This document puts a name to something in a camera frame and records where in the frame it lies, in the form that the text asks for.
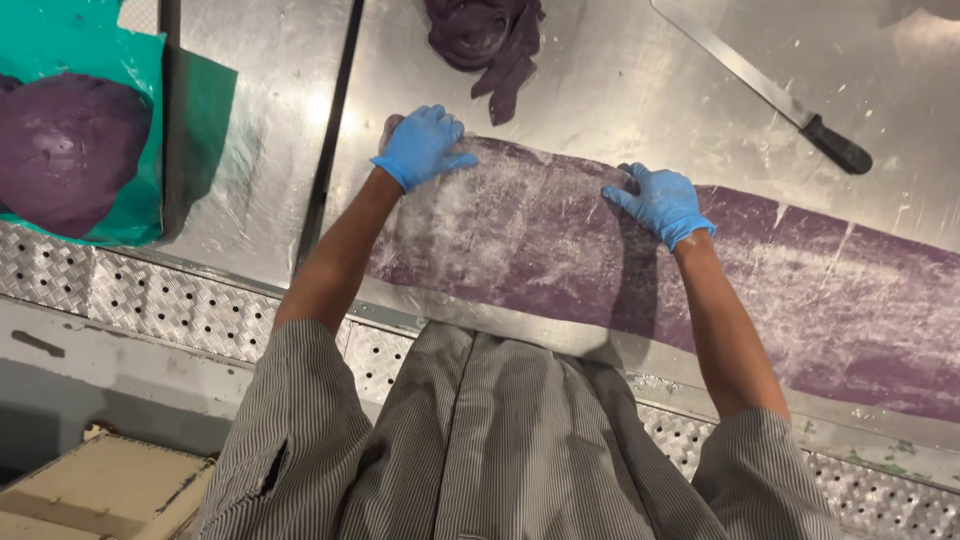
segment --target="striped shirt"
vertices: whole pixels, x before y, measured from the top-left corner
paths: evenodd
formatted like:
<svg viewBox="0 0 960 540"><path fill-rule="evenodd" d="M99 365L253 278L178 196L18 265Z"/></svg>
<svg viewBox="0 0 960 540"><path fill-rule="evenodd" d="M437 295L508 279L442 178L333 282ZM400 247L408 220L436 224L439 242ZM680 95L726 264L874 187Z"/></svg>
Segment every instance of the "striped shirt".
<svg viewBox="0 0 960 540"><path fill-rule="evenodd" d="M691 484L613 368L437 323L376 426L325 328L277 329L200 519L207 539L837 536L778 414L723 418Z"/></svg>

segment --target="black knife handle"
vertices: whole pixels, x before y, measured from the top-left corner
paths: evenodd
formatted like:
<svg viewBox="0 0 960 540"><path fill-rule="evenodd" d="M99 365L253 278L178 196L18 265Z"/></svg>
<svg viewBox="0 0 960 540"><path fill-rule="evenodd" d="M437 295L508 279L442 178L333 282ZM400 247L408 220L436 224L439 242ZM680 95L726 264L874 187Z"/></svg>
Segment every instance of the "black knife handle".
<svg viewBox="0 0 960 540"><path fill-rule="evenodd" d="M866 150L825 126L820 114L814 114L800 133L850 174L866 174L874 166Z"/></svg>

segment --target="stainless steel table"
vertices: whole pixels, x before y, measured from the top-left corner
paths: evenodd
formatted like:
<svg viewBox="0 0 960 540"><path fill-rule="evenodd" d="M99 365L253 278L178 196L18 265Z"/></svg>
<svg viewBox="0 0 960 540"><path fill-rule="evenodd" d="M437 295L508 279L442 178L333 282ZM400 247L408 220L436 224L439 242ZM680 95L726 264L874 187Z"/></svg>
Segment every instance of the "stainless steel table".
<svg viewBox="0 0 960 540"><path fill-rule="evenodd" d="M172 242L141 253L253 288L287 287L352 6L182 0L187 53L173 62L166 176L177 187L168 203L189 211Z"/></svg>
<svg viewBox="0 0 960 540"><path fill-rule="evenodd" d="M478 74L426 42L422 2L367 0L324 228L371 170L384 119L442 103L469 131L611 164L642 161L960 250L960 10L950 2L687 0L716 34L874 156L844 174L726 68L637 0L552 0L537 74L493 128ZM702 387L695 359L635 336L366 279L359 300ZM370 307L369 313L376 312ZM794 410L874 429L896 413L791 392ZM906 429L926 419L905 415ZM923 428L937 429L930 421Z"/></svg>

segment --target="person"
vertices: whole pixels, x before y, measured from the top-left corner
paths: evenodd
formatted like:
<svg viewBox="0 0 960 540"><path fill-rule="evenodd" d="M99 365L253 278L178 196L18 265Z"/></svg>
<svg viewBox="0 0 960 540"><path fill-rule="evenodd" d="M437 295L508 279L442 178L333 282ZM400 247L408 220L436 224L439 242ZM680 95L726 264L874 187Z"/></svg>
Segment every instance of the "person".
<svg viewBox="0 0 960 540"><path fill-rule="evenodd" d="M671 250L720 423L687 482L610 366L429 323L372 426L333 336L397 201L476 157L444 108L405 118L276 313L204 497L200 535L267 538L831 538L824 496L693 185L635 163L604 188Z"/></svg>

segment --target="hand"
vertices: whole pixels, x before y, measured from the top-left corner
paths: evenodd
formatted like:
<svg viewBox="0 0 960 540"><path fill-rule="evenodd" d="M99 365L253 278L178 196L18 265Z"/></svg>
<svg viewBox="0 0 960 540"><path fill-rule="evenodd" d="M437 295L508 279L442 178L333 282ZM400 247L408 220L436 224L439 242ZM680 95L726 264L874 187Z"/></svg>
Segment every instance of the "hand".
<svg viewBox="0 0 960 540"><path fill-rule="evenodd" d="M424 105L396 126L383 156L371 161L390 173L404 193L409 193L437 175L477 164L473 154L450 153L462 136L464 125L447 114L443 106Z"/></svg>
<svg viewBox="0 0 960 540"><path fill-rule="evenodd" d="M624 163L617 168L634 177L640 184L640 194L608 185L601 190L603 197L627 210L666 244L670 253L677 242L697 229L706 229L710 236L716 232L716 226L700 213L697 191L686 176L667 170L651 172L640 163Z"/></svg>

